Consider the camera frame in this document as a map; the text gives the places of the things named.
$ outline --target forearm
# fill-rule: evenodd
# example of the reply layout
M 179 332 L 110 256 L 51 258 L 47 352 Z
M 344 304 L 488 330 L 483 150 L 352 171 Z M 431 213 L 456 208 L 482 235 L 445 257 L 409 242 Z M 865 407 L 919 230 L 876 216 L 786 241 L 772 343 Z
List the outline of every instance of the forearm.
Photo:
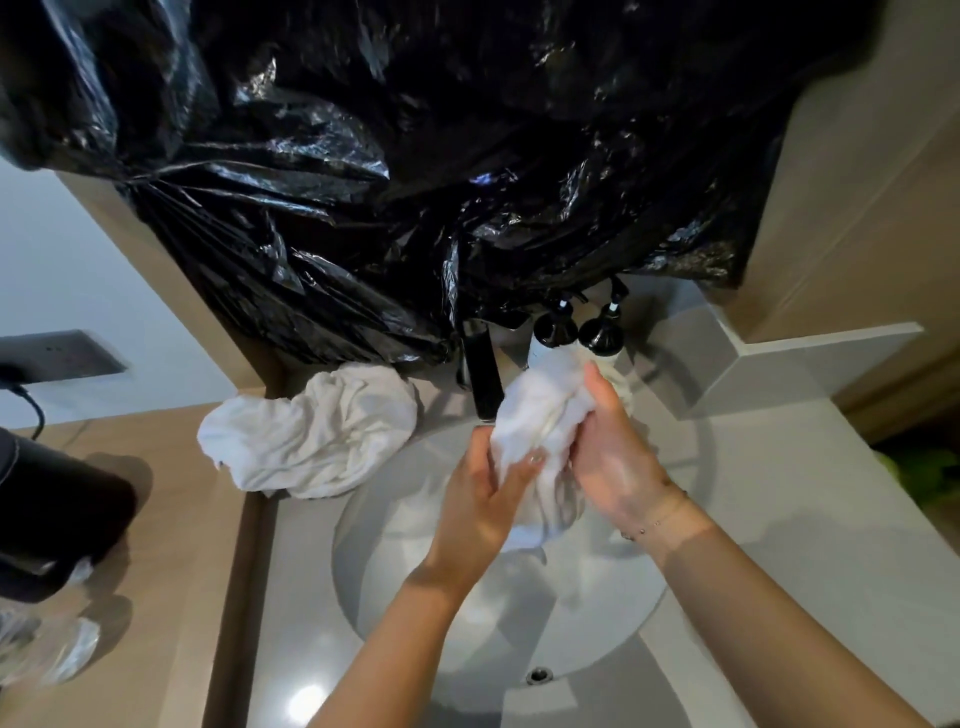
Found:
M 638 540 L 760 728 L 928 725 L 691 501 Z
M 415 572 L 310 728 L 410 728 L 430 699 L 462 599 Z

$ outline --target fingernail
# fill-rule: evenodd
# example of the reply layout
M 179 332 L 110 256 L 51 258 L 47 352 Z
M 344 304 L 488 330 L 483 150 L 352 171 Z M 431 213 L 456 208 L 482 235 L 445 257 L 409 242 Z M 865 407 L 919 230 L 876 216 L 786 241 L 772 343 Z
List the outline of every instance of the fingernail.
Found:
M 543 448 L 536 448 L 530 451 L 530 454 L 527 455 L 527 463 L 530 465 L 542 465 L 546 461 L 546 450 Z

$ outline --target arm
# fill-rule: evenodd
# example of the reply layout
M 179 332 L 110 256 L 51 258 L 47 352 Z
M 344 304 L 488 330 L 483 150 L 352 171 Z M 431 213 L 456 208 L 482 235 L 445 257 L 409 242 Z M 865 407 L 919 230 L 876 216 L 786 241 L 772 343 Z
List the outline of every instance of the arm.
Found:
M 541 453 L 531 453 L 498 489 L 488 456 L 491 431 L 473 430 L 447 484 L 426 559 L 407 577 L 310 728 L 409 728 L 420 717 L 450 623 L 503 547 L 543 462 Z
M 597 409 L 578 436 L 577 479 L 660 567 L 760 728 L 929 725 L 670 481 L 595 367 L 587 386 Z

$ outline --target left hand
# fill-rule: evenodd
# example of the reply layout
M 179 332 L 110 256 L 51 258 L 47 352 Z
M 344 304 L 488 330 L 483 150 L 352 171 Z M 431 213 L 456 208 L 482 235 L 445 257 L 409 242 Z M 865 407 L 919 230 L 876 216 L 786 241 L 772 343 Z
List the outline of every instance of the left hand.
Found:
M 423 563 L 411 574 L 418 583 L 437 585 L 463 600 L 500 552 L 514 525 L 516 509 L 543 467 L 534 450 L 496 486 L 490 458 L 493 428 L 476 427 L 470 444 L 446 485 L 437 534 Z

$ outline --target white wall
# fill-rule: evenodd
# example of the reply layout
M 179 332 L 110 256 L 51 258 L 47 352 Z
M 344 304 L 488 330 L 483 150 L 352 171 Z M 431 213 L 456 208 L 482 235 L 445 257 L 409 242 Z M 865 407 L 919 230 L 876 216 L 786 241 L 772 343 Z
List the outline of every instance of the white wall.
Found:
M 48 422 L 224 400 L 236 392 L 180 320 L 49 171 L 0 158 L 0 336 L 79 328 L 125 364 L 119 375 L 30 387 Z M 30 406 L 0 392 L 0 425 Z

